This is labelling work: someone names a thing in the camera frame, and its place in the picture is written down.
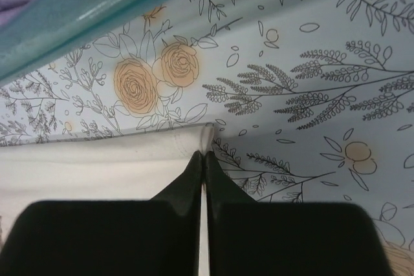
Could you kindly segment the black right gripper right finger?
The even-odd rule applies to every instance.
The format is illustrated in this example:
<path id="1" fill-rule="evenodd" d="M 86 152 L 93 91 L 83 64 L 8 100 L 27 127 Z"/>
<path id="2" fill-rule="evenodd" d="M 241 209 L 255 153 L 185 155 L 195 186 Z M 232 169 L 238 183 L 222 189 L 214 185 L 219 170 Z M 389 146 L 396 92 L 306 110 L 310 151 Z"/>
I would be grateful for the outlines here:
<path id="1" fill-rule="evenodd" d="M 348 203 L 256 202 L 205 157 L 212 275 L 391 275 L 372 220 Z"/>

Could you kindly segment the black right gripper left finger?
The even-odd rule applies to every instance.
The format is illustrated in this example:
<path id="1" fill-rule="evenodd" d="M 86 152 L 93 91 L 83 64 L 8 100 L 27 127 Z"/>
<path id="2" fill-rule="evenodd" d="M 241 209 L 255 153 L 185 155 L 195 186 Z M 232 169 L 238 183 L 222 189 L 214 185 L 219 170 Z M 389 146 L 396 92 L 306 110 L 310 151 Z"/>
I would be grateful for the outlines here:
<path id="1" fill-rule="evenodd" d="M 197 275 L 203 157 L 150 200 L 44 200 L 18 216 L 2 275 Z"/>

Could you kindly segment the cream white t shirt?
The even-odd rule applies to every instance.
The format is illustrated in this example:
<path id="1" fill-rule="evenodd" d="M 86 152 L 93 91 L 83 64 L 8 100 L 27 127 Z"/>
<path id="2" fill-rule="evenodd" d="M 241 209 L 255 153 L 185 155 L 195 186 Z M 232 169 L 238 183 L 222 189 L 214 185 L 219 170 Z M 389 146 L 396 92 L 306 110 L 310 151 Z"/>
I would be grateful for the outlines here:
<path id="1" fill-rule="evenodd" d="M 44 200 L 150 200 L 211 149 L 214 130 L 191 126 L 90 142 L 1 149 L 1 251 L 20 214 Z M 199 269 L 209 268 L 206 198 L 201 187 Z"/>

